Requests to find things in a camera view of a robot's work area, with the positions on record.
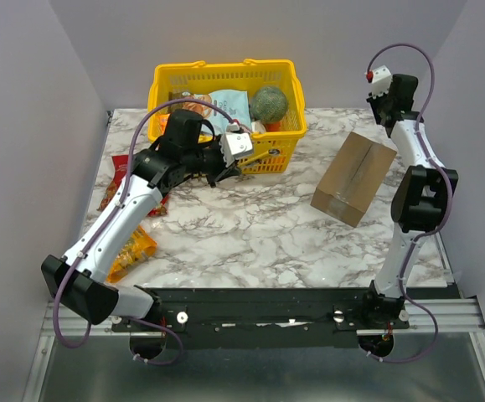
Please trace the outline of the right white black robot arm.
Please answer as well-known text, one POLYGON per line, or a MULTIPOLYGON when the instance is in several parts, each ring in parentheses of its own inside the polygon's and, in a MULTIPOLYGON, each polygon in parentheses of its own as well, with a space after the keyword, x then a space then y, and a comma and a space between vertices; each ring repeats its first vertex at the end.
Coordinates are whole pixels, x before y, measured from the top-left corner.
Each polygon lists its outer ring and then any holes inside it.
POLYGON ((385 66, 369 70, 366 78, 371 84, 367 102, 375 122, 385 129, 407 166, 390 207, 391 246, 359 308, 361 322, 377 328, 400 317, 415 259, 426 238, 448 220, 458 174, 437 158, 423 118, 413 110, 418 79, 392 74, 385 66))

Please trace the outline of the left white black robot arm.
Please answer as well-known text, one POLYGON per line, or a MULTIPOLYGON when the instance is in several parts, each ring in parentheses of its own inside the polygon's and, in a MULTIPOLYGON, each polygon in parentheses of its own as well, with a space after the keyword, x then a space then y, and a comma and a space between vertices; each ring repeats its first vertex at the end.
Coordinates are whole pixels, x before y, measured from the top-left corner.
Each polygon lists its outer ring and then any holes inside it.
POLYGON ((239 174, 237 162, 253 154, 250 133, 235 122, 225 133, 201 142, 203 126, 210 125, 200 114, 179 109, 150 147, 131 154, 129 176, 97 221, 61 257, 48 255, 42 263, 56 301, 92 325, 110 315, 131 317, 143 331, 158 325, 160 311, 150 293, 136 286, 109 286, 106 278, 131 234, 173 188, 196 175, 214 186, 239 174))

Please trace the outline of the yellow utility knife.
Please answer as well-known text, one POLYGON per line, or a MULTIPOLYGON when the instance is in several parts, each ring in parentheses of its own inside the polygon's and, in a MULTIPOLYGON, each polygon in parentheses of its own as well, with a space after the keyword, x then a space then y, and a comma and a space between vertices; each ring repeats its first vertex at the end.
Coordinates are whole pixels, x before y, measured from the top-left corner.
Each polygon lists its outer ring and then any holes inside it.
POLYGON ((278 150, 275 148, 271 148, 267 150, 266 152, 263 152, 261 154, 258 154, 256 156, 250 157, 242 162, 237 162, 237 168, 241 171, 244 172, 247 169, 254 169, 258 165, 261 165, 265 160, 271 158, 271 157, 276 157, 278 155, 278 150))

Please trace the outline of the brown cardboard express box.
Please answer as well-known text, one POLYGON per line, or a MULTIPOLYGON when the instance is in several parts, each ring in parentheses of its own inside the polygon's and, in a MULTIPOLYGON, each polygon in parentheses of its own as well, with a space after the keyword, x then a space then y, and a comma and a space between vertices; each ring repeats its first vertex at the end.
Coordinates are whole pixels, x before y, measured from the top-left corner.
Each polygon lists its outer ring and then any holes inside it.
POLYGON ((311 206, 357 227, 395 156, 395 150, 350 132, 318 183, 311 206))

